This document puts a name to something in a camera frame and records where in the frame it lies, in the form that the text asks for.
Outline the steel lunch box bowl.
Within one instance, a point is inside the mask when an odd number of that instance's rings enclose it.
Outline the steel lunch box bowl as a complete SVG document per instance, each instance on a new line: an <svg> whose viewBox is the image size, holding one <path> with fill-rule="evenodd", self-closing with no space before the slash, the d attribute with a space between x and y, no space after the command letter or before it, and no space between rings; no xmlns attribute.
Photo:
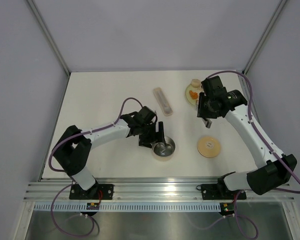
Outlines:
<svg viewBox="0 0 300 240"><path fill-rule="evenodd" d="M169 136L164 137L165 144L162 142L157 142L152 145L151 153L152 156L161 162L169 161L176 150L176 144L172 138Z"/></svg>

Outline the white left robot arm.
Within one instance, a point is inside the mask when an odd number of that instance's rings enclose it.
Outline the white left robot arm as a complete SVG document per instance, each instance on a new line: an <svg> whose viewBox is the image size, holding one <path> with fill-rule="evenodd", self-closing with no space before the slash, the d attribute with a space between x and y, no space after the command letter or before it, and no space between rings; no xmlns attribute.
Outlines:
<svg viewBox="0 0 300 240"><path fill-rule="evenodd" d="M164 123L147 106L140 111L120 114L113 123L91 128L79 129L71 125L63 133L51 157L55 158L62 171L80 187L80 193L93 199L100 189L98 181L88 170L87 161L91 150L118 139L138 136L140 147L152 148L155 144L166 145Z"/></svg>

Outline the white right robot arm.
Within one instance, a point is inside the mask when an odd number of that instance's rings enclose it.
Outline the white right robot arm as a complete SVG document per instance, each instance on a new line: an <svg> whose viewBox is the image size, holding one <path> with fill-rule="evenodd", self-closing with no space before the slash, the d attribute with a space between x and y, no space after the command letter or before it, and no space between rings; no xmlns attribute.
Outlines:
<svg viewBox="0 0 300 240"><path fill-rule="evenodd" d="M249 112L246 98L239 90L227 91L219 76L207 78L201 83L197 117L202 118L209 128L212 119L225 118L237 131L256 165L255 170L231 172L217 180L217 193L229 198L234 192L252 190L263 195L286 184L297 165L293 154L286 155L260 129L259 123Z"/></svg>

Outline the orange fried chicken piece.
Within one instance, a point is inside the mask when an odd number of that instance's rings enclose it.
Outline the orange fried chicken piece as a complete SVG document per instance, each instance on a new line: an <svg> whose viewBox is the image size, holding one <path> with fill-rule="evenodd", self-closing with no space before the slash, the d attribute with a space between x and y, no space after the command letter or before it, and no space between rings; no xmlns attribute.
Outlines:
<svg viewBox="0 0 300 240"><path fill-rule="evenodd" d="M193 100L196 100L199 97L198 93L192 90L189 91L189 95Z"/></svg>

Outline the metal tongs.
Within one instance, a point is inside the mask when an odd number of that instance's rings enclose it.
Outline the metal tongs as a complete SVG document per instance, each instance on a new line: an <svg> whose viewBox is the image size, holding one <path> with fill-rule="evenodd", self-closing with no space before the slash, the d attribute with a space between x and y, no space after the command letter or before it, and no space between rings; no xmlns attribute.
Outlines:
<svg viewBox="0 0 300 240"><path fill-rule="evenodd" d="M207 129L210 129L211 126L212 126L212 121L209 119L209 118L202 118L202 121L204 123L204 126L207 128Z"/></svg>

